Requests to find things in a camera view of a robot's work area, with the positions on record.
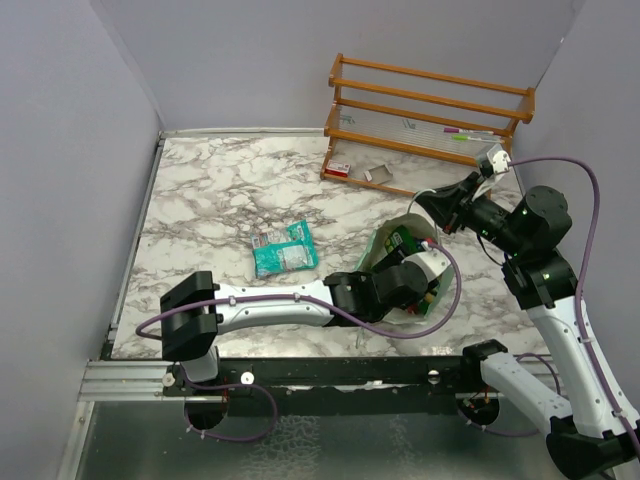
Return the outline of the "white paper bag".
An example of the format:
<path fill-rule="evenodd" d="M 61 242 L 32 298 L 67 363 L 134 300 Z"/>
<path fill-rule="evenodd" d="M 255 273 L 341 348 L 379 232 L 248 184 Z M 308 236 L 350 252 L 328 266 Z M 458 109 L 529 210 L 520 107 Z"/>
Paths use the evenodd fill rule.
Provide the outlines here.
<path fill-rule="evenodd" d="M 425 216 L 405 213 L 387 220 L 371 234 L 356 269 L 372 272 L 373 266 L 382 261 L 400 243 L 406 244 L 411 252 L 415 253 L 421 250 L 421 243 L 427 238 L 435 243 L 440 242 L 437 229 Z M 422 302 L 408 310 L 392 310 L 385 316 L 383 322 L 391 325 L 429 323 L 435 317 L 436 307 L 447 295 L 453 279 L 453 268 L 448 266 Z"/>

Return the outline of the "green snack packet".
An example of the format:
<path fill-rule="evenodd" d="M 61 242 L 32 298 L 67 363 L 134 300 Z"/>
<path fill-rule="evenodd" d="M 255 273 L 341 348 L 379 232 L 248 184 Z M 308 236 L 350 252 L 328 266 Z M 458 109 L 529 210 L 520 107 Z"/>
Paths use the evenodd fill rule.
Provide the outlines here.
<path fill-rule="evenodd" d="M 396 252 L 404 257 L 424 250 L 423 240 L 413 235 L 410 230 L 400 225 L 394 228 L 384 241 L 384 249 L 387 254 Z"/>

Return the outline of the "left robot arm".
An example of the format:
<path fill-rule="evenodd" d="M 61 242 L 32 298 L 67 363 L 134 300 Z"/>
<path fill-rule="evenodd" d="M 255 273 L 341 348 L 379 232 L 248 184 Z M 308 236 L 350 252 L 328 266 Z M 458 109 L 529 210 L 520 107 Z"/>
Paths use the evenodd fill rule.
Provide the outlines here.
<path fill-rule="evenodd" d="M 211 272 L 198 271 L 160 299 L 162 358 L 184 367 L 195 392 L 210 394 L 221 380 L 216 337 L 280 325 L 372 329 L 392 310 L 423 300 L 451 266 L 444 253 L 427 249 L 373 272 L 338 272 L 290 288 L 217 284 Z"/>

